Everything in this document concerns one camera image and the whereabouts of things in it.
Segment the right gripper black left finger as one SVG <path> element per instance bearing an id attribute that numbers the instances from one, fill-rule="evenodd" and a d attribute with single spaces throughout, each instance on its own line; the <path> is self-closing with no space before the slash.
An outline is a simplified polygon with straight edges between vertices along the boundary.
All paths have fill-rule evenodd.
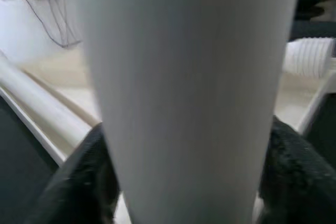
<path id="1" fill-rule="evenodd" d="M 26 224 L 115 224 L 120 187 L 102 124 L 52 176 Z"/>

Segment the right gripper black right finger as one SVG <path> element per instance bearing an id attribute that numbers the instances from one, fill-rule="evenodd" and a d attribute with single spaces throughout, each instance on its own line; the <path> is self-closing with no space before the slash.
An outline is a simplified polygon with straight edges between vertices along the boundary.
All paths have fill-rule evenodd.
<path id="1" fill-rule="evenodd" d="M 261 224 L 336 224 L 336 170 L 276 116 L 259 197 Z"/>

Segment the white plastic table top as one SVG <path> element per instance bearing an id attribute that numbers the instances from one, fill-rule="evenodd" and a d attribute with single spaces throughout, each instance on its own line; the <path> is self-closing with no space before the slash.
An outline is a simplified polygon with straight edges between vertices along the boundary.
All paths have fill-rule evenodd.
<path id="1" fill-rule="evenodd" d="M 322 105 L 325 96 L 336 91 L 336 65 L 334 63 L 336 63 L 335 58 L 330 61 L 329 69 L 321 79 L 294 76 L 285 72 L 280 78 L 274 114 L 300 135 L 303 135 L 309 128 L 309 124 L 313 122 L 313 117 Z M 79 49 L 66 51 L 50 58 L 33 60 L 21 66 L 14 65 L 83 120 L 97 121 L 98 124 L 102 124 L 102 116 L 89 70 Z M 84 140 L 80 141 L 77 146 L 70 145 L 5 88 L 0 87 L 0 93 L 5 95 L 6 101 L 9 100 L 9 105 L 14 108 L 15 112 L 18 112 L 19 118 L 23 119 L 24 124 L 27 124 L 28 129 L 37 137 L 42 147 L 59 167 Z M 121 191 L 114 214 L 115 224 L 135 224 L 135 220 L 131 220 L 133 217 L 128 208 Z"/>

